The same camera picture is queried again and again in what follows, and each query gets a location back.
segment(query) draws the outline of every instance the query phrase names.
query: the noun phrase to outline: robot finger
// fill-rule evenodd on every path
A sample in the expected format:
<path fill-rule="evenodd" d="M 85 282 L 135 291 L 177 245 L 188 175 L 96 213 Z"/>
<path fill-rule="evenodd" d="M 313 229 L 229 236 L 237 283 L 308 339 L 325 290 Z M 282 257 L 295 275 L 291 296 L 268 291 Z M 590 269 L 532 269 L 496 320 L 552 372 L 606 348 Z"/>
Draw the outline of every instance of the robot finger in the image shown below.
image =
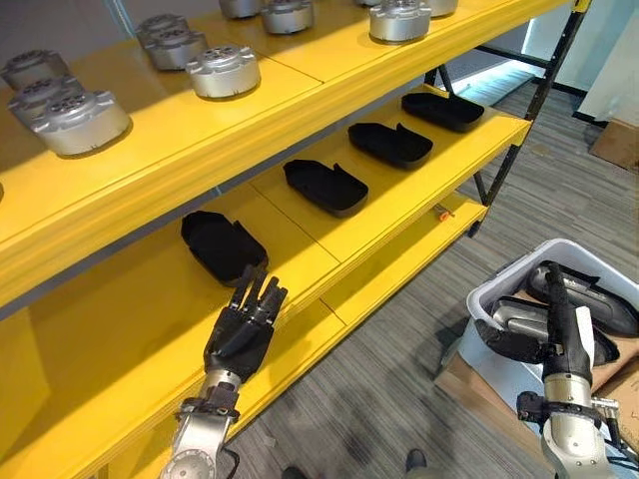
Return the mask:
<path fill-rule="evenodd" d="M 253 267 L 250 264 L 247 264 L 247 267 L 244 268 L 242 272 L 242 277 L 240 278 L 240 282 L 238 283 L 238 287 L 236 287 L 233 296 L 231 297 L 231 302 L 229 302 L 230 309 L 240 309 L 242 305 L 242 301 L 244 300 L 244 295 L 247 292 L 247 288 L 251 283 L 251 278 L 253 277 Z"/>

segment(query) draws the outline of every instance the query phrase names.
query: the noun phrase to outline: shelf board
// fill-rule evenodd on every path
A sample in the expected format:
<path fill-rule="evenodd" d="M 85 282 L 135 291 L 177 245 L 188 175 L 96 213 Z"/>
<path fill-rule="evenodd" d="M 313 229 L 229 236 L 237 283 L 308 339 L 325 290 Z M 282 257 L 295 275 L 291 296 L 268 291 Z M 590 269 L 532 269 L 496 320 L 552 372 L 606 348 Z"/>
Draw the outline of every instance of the shelf board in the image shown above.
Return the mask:
<path fill-rule="evenodd" d="M 224 102 L 199 100 L 185 74 L 154 71 L 135 41 L 74 63 L 87 88 L 115 93 L 134 129 L 91 158 L 61 160 L 0 111 L 0 305 L 424 71 L 565 1 L 464 0 L 454 15 L 433 20 L 424 39 L 402 46 L 372 43 L 365 11 L 340 0 L 318 2 L 316 25 L 290 37 L 264 34 L 258 20 L 228 22 L 214 15 L 193 22 L 211 44 L 248 42 L 272 57 L 260 59 L 263 79 L 254 92 Z M 9 96 L 0 91 L 0 102 Z"/>
<path fill-rule="evenodd" d="M 248 184 L 207 209 L 260 240 L 293 298 L 336 266 Z M 18 411 L 2 421 L 0 477 L 84 479 L 169 415 L 196 392 L 231 293 L 192 257 L 175 222 L 0 322 L 0 359 L 20 371 L 0 375 L 0 404 Z"/>
<path fill-rule="evenodd" d="M 385 81 L 394 81 L 397 69 L 409 68 L 412 76 L 404 77 L 405 83 L 564 3 L 565 0 L 462 0 L 453 15 L 432 19 L 423 39 L 403 45 L 373 41 L 368 35 L 368 9 L 343 0 L 314 2 L 314 25 L 294 35 L 266 33 L 259 16 L 229 21 L 221 12 L 194 25 L 213 25 L 216 32 L 234 42 L 251 45 L 269 58 L 322 82 L 358 76 L 375 64 L 383 65 Z"/>
<path fill-rule="evenodd" d="M 269 350 L 265 366 L 241 389 L 239 410 L 242 411 L 242 416 L 240 422 L 232 429 L 231 436 L 252 421 L 315 362 L 347 337 L 394 291 L 433 260 L 475 221 L 480 220 L 486 212 L 482 205 L 457 194 L 446 198 L 442 204 L 454 214 L 454 217 L 440 222 L 438 214 L 427 212 L 324 294 L 321 301 L 314 302 L 307 309 L 312 309 L 315 314 L 316 309 L 319 309 L 318 304 L 321 304 L 325 317 L 321 320 L 322 323 L 334 324 L 335 319 L 339 317 L 340 327 L 335 325 L 329 332 L 321 334 L 306 332 L 319 327 L 315 322 L 307 324 L 307 320 L 296 318 L 287 324 L 283 333 L 290 333 L 291 338 L 303 338 L 307 346 L 302 347 L 299 340 L 292 340 L 292 349 L 279 356 L 275 363 L 269 360 L 272 354 Z M 327 313 L 327 306 L 333 310 L 333 314 Z M 292 329 L 289 331 L 289 328 L 294 327 L 300 332 L 292 333 Z M 276 339 L 280 341 L 277 344 L 286 344 L 277 336 Z M 278 355 L 276 351 L 279 347 L 275 343 L 274 346 L 274 353 Z M 131 448 L 109 464 L 109 479 L 157 478 L 170 459 L 168 446 L 175 429 L 176 422 L 171 417 L 141 436 Z"/>
<path fill-rule="evenodd" d="M 111 148 L 61 159 L 0 110 L 0 305 L 267 158 L 256 151 L 264 115 L 319 84 L 262 57 L 256 90 L 204 101 L 186 74 L 156 72 L 134 42 L 97 57 L 74 73 L 87 88 L 113 91 L 134 125 Z M 0 92 L 0 103 L 8 98 Z"/>
<path fill-rule="evenodd" d="M 441 222 L 439 213 L 427 212 L 324 293 L 321 301 L 344 323 L 359 324 L 487 211 L 458 194 L 440 204 L 454 216 Z"/>
<path fill-rule="evenodd" d="M 414 91 L 435 90 L 419 87 Z M 342 268 L 363 260 L 506 147 L 521 143 L 530 126 L 529 122 L 486 108 L 475 130 L 458 134 L 404 113 L 399 103 L 400 99 L 393 100 L 361 121 L 392 127 L 401 122 L 430 138 L 434 142 L 430 159 L 418 170 L 403 171 L 373 159 L 349 143 L 346 128 L 293 157 L 318 160 L 331 168 L 338 163 L 366 183 L 368 200 L 357 215 L 347 219 L 327 215 L 287 185 L 282 167 L 274 167 L 251 181 L 260 193 L 336 257 Z"/>

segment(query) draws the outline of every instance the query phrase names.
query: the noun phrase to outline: white plastic bin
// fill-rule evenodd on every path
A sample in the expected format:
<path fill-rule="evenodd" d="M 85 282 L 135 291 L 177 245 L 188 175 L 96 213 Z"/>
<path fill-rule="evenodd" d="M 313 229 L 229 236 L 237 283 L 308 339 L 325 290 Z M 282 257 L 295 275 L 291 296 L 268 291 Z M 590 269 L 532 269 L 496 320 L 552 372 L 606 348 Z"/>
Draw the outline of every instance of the white plastic bin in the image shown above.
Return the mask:
<path fill-rule="evenodd" d="M 639 308 L 639 285 L 568 239 L 551 239 L 544 242 L 533 252 L 514 261 L 492 279 L 474 289 L 466 300 L 472 319 L 459 341 L 457 351 L 513 410 L 516 409 L 517 395 L 520 392 L 534 391 L 543 394 L 541 366 L 523 364 L 495 354 L 479 337 L 474 322 L 483 319 L 499 327 L 489 314 L 492 304 L 503 295 L 517 292 L 528 272 L 547 259 L 586 274 L 599 276 L 598 285 L 619 294 L 634 307 Z"/>

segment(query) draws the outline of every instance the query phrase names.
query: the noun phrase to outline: wall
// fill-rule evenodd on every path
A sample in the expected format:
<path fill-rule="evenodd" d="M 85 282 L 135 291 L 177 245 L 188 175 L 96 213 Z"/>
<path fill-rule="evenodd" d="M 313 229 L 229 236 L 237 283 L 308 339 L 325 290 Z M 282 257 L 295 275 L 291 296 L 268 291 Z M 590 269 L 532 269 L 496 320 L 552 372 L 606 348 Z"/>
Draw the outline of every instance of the wall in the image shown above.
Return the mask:
<path fill-rule="evenodd" d="M 198 17 L 219 9 L 217 0 L 124 0 L 124 4 L 134 25 L 158 13 Z M 527 24 L 524 24 L 491 44 L 519 50 L 526 31 Z M 56 50 L 72 62 L 125 38 L 103 0 L 0 0 L 0 65 L 34 48 Z M 455 80 L 502 61 L 471 50 L 450 62 L 448 71 Z"/>
<path fill-rule="evenodd" d="M 593 0 L 557 83 L 588 91 L 637 4 L 637 0 Z M 532 20 L 523 53 L 549 59 L 569 15 L 566 4 Z"/>
<path fill-rule="evenodd" d="M 584 98 L 579 112 L 639 126 L 639 13 L 635 12 Z"/>

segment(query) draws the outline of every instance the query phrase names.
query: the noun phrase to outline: black shoe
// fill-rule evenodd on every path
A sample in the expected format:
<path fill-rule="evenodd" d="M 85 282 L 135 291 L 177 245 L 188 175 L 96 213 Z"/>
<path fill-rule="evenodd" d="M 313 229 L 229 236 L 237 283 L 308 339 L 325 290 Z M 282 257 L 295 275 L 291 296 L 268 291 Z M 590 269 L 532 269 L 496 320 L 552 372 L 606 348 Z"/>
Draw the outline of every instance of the black shoe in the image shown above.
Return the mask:
<path fill-rule="evenodd" d="M 290 466 L 282 473 L 282 479 L 309 479 L 304 472 L 296 466 Z"/>
<path fill-rule="evenodd" d="M 406 456 L 406 472 L 410 472 L 416 467 L 426 467 L 426 456 L 421 449 L 411 449 Z"/>

